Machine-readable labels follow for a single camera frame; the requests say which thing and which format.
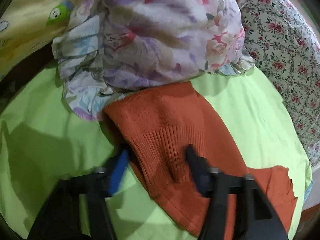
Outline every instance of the green sheet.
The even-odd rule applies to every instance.
[[[47,65],[0,117],[0,212],[24,238],[59,178],[86,174],[115,150],[103,124],[83,121],[70,111],[56,67],[55,61]],[[222,117],[249,167],[289,168],[299,198],[292,239],[311,168],[280,95],[257,68],[236,77],[205,74],[192,84]],[[131,168],[121,191],[107,202],[119,240],[194,239],[149,198]]]

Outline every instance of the orange sweater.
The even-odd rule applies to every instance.
[[[184,160],[189,144],[226,174],[253,174],[288,232],[297,200],[288,169],[247,168],[227,127],[190,82],[137,92],[104,112],[131,146],[132,166],[151,198],[191,234],[200,233],[208,199],[195,189]],[[229,195],[225,240],[232,239],[235,211],[236,198]]]

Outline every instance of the cartoon eye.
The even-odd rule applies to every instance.
[[[58,15],[60,15],[60,14],[61,14],[60,10],[58,8],[54,8],[50,13],[50,19],[53,20],[53,19],[57,18]]]

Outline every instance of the cartoon character print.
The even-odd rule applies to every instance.
[[[46,26],[54,24],[55,22],[68,20],[74,7],[73,3],[68,0],[59,3],[51,10]]]

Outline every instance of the yellow fabric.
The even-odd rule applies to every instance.
[[[78,0],[13,0],[11,2],[0,20],[8,23],[6,29],[1,30],[0,27],[0,81],[13,66],[64,31],[68,24],[70,10],[62,10],[58,19],[49,21],[52,10],[61,9],[65,4],[75,5],[77,2]]]

